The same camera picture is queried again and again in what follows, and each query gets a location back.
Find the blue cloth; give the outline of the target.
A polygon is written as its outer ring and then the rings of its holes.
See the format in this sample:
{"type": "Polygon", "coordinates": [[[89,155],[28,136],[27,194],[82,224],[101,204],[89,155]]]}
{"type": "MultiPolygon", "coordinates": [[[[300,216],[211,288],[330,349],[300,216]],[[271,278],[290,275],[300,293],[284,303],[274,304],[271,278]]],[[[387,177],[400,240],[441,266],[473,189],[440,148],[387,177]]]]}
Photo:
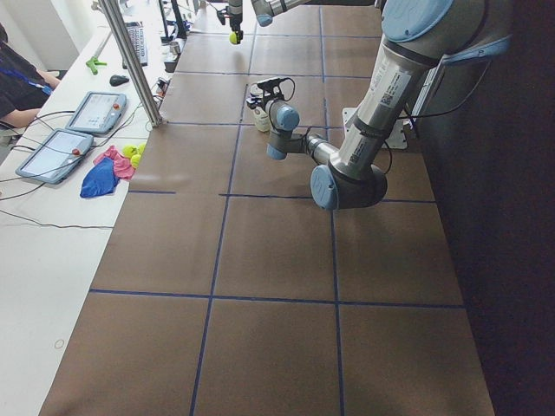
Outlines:
{"type": "Polygon", "coordinates": [[[120,179],[114,173],[114,161],[103,158],[85,176],[82,181],[80,196],[95,198],[114,192],[120,179]]]}

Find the metal cup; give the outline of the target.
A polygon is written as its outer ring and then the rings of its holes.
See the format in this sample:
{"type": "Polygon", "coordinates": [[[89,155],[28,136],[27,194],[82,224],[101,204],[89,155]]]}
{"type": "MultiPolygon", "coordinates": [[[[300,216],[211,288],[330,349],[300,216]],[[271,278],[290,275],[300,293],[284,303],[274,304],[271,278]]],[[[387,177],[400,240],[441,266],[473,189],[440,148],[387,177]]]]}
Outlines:
{"type": "Polygon", "coordinates": [[[172,41],[169,43],[169,51],[173,54],[173,55],[180,55],[181,53],[181,46],[180,43],[177,41],[172,41]]]}

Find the seated person dark shirt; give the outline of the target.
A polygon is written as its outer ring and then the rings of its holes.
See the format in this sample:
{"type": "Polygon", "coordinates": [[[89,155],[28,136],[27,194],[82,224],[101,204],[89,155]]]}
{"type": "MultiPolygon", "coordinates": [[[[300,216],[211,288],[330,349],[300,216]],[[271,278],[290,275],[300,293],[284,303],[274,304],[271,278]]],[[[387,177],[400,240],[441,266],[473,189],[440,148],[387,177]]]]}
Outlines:
{"type": "Polygon", "coordinates": [[[19,55],[9,45],[8,34],[1,25],[2,127],[27,127],[60,82],[19,55]]]}

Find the green plastic tool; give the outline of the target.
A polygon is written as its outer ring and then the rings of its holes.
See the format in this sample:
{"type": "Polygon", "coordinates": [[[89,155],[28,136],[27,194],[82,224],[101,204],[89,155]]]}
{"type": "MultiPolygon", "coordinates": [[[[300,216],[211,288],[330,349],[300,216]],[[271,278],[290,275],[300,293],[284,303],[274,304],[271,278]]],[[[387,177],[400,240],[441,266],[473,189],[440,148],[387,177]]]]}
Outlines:
{"type": "Polygon", "coordinates": [[[93,75],[97,75],[99,67],[106,66],[105,62],[101,62],[97,56],[92,56],[86,61],[87,68],[91,71],[93,75]]]}

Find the aluminium frame post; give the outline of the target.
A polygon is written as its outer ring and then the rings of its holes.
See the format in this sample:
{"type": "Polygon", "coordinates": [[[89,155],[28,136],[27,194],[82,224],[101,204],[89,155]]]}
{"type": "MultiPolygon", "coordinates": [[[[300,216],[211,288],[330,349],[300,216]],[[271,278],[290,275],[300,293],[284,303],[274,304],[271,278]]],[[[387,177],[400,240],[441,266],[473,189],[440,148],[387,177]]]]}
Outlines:
{"type": "Polygon", "coordinates": [[[147,113],[147,118],[152,127],[157,127],[161,124],[162,117],[154,100],[151,87],[140,65],[139,58],[134,52],[134,47],[121,16],[119,3],[114,0],[100,0],[99,3],[114,35],[119,51],[127,64],[127,70],[140,98],[140,102],[147,113]]]}

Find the black keyboard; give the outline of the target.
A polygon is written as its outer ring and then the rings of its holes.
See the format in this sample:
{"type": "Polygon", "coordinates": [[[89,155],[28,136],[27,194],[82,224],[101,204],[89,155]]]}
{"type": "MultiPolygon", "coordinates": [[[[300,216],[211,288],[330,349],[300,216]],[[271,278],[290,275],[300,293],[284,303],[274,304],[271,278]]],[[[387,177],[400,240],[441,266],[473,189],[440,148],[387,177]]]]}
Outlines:
{"type": "Polygon", "coordinates": [[[147,43],[142,23],[126,22],[125,26],[140,65],[146,67],[148,65],[147,43]]]}

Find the black computer mouse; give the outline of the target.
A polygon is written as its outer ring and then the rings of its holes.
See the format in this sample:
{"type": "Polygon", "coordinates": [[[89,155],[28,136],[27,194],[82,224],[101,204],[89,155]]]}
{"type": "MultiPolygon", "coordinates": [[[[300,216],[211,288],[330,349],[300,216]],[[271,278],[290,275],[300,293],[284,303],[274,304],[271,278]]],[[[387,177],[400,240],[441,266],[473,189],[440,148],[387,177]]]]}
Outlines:
{"type": "Polygon", "coordinates": [[[129,78],[126,77],[125,75],[112,75],[109,78],[109,85],[112,86],[112,87],[118,87],[118,86],[123,85],[127,82],[129,82],[129,78]]]}

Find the upper teach pendant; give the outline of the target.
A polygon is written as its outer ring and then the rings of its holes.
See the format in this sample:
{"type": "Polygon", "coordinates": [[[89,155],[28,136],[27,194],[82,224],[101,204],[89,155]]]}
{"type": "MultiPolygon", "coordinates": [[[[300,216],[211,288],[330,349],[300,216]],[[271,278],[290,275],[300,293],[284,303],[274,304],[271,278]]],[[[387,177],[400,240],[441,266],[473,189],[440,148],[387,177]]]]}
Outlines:
{"type": "Polygon", "coordinates": [[[90,91],[66,125],[66,129],[92,135],[109,133],[127,106],[124,94],[90,91]]]}

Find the yellow ball by post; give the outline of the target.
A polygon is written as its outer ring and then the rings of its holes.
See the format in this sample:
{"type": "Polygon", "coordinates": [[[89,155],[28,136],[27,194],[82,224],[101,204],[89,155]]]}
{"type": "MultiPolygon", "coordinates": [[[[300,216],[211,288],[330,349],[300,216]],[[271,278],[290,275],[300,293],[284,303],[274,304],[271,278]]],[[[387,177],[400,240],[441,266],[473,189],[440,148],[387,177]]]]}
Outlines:
{"type": "Polygon", "coordinates": [[[133,145],[125,145],[122,148],[121,152],[125,158],[131,159],[134,155],[138,153],[138,147],[133,145]]]}

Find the pink cloth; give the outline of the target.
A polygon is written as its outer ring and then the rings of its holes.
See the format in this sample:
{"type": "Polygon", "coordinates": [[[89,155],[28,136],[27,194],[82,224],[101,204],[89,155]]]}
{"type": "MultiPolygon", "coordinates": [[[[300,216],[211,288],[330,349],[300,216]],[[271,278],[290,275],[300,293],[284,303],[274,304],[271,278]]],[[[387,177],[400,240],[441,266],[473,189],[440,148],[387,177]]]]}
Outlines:
{"type": "Polygon", "coordinates": [[[93,163],[96,166],[104,159],[110,159],[113,162],[115,177],[130,180],[134,176],[135,168],[132,166],[131,159],[122,155],[114,145],[110,146],[105,152],[97,156],[93,160],[93,163]]]}

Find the white tennis ball can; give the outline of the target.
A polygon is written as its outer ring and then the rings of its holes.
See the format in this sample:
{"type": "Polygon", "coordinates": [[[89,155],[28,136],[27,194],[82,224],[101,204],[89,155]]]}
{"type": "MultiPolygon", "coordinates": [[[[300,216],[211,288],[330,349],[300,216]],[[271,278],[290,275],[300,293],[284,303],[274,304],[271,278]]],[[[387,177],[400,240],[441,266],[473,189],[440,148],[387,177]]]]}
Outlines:
{"type": "Polygon", "coordinates": [[[258,131],[267,133],[271,129],[270,119],[263,108],[263,91],[256,85],[250,87],[250,98],[253,102],[252,112],[254,117],[254,125],[258,131]]]}

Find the lower teach pendant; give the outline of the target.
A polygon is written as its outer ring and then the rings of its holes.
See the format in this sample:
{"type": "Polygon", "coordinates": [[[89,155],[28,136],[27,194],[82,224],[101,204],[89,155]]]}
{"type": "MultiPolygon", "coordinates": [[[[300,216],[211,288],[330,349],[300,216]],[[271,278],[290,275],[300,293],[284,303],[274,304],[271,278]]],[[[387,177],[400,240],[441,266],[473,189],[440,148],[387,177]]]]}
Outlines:
{"type": "Polygon", "coordinates": [[[15,170],[23,178],[55,185],[65,180],[87,155],[94,136],[67,129],[55,129],[15,170]]]}

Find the teach pendant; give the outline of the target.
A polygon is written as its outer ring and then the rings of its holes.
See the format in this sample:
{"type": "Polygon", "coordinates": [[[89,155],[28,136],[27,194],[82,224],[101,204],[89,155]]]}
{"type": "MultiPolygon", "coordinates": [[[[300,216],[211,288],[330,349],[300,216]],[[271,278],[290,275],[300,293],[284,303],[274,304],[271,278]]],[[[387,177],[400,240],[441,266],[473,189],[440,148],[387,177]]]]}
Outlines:
{"type": "Polygon", "coordinates": [[[66,125],[66,129],[92,135],[109,133],[127,106],[124,94],[90,91],[66,125]]]}
{"type": "Polygon", "coordinates": [[[15,170],[23,178],[55,185],[65,180],[87,155],[94,136],[67,129],[55,129],[15,170]]]}

